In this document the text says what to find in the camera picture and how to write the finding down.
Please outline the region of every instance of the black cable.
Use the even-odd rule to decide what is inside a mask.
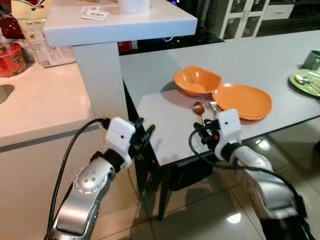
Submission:
[[[259,167],[251,167],[251,166],[238,166],[238,165],[232,165],[232,166],[226,166],[226,165],[220,165],[220,164],[216,164],[208,159],[206,159],[205,157],[203,157],[200,153],[198,153],[195,148],[193,147],[192,145],[192,138],[193,136],[199,132],[199,130],[204,130],[204,129],[209,129],[208,126],[204,126],[202,128],[198,128],[196,130],[194,130],[190,136],[189,136],[189,146],[192,150],[192,152],[198,157],[200,158],[201,160],[204,160],[206,161],[207,163],[211,164],[214,168],[217,168],[217,169],[223,169],[223,170],[249,170],[249,171],[261,171],[261,172],[264,172],[264,173],[267,173],[267,174],[270,174],[272,176],[275,176],[276,178],[280,179],[281,181],[283,181],[283,183],[291,190],[291,192],[293,193],[293,196],[294,196],[294,200],[296,201],[296,204],[298,204],[300,202],[300,198],[301,196],[297,193],[296,189],[287,181],[285,180],[282,176],[272,172],[272,171],[269,171],[267,169],[263,169],[263,168],[259,168]]]
[[[50,206],[50,212],[49,212],[49,218],[48,218],[48,225],[47,225],[47,229],[46,229],[46,235],[45,235],[45,239],[46,240],[50,240],[50,233],[51,233],[51,229],[53,226],[53,221],[54,221],[54,214],[55,214],[55,207],[56,207],[56,201],[57,201],[57,196],[58,196],[58,191],[59,191],[59,187],[60,187],[60,183],[62,180],[62,176],[64,174],[64,170],[65,170],[65,166],[67,163],[67,159],[69,157],[70,151],[75,143],[75,141],[77,140],[77,138],[79,137],[79,135],[86,130],[87,127],[89,127],[91,124],[94,123],[102,123],[102,125],[104,126],[106,124],[106,121],[108,121],[108,119],[103,119],[103,118],[96,118],[94,120],[91,120],[89,122],[87,122],[83,127],[81,127],[73,136],[71,142],[69,143],[64,157],[63,157],[63,161],[61,163],[61,167],[60,167],[60,171],[59,171],[59,175],[58,178],[56,180],[55,183],[55,187],[54,187],[54,191],[53,191],[53,195],[52,195],[52,200],[51,200],[51,206]]]

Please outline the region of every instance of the glossy tile floor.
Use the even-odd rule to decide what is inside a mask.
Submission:
[[[250,139],[244,144],[266,156],[278,174],[303,196],[312,233],[320,240],[320,118]],[[249,196],[231,172],[172,192],[163,221],[157,221],[160,188],[152,179],[140,206],[98,219],[93,240],[265,239]]]

